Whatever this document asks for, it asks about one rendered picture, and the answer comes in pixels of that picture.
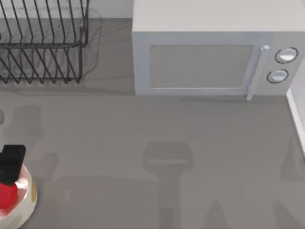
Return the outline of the large microwave knob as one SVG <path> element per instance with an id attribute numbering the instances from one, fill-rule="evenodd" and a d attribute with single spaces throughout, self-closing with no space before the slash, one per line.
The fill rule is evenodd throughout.
<path id="1" fill-rule="evenodd" d="M 294 47 L 279 50 L 275 55 L 275 60 L 280 64 L 287 64 L 298 57 L 298 50 Z"/>

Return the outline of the microwave door with window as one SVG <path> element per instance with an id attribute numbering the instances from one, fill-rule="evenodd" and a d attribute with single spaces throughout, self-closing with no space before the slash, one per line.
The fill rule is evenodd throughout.
<path id="1" fill-rule="evenodd" d="M 261 32 L 133 32 L 135 93 L 246 95 L 270 41 Z"/>

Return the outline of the cream bowl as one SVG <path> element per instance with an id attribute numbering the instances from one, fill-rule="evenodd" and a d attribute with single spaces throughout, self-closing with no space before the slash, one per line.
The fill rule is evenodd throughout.
<path id="1" fill-rule="evenodd" d="M 17 199 L 7 209 L 0 209 L 0 229 L 19 229 L 35 210 L 38 194 L 36 184 L 25 166 L 21 167 L 17 186 Z"/>

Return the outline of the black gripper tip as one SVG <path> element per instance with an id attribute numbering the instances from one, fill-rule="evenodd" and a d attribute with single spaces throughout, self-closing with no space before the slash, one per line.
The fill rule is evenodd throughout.
<path id="1" fill-rule="evenodd" d="M 24 145 L 4 145 L 0 152 L 0 183 L 9 187 L 19 179 L 26 153 Z"/>

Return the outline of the small microwave knob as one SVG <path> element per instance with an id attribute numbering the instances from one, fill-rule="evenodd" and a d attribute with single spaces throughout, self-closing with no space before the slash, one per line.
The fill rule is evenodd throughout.
<path id="1" fill-rule="evenodd" d="M 285 81 L 289 76 L 289 72 L 285 69 L 279 69 L 276 71 L 271 71 L 267 75 L 267 80 L 270 83 L 281 83 Z"/>

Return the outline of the red apple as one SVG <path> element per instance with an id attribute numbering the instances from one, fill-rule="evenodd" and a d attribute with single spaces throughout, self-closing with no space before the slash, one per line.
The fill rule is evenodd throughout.
<path id="1" fill-rule="evenodd" d="M 18 200 L 18 187 L 15 183 L 6 185 L 0 183 L 0 210 L 12 209 Z"/>

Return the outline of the pale microwave oven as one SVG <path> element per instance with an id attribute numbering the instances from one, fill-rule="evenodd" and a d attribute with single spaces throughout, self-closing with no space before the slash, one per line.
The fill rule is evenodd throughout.
<path id="1" fill-rule="evenodd" d="M 254 96 L 284 96 L 305 58 L 305 0 L 134 0 L 132 34 L 152 31 L 265 33 L 270 50 Z M 276 53 L 289 47 L 298 57 L 278 63 Z M 288 78 L 268 82 L 267 75 L 279 69 Z"/>

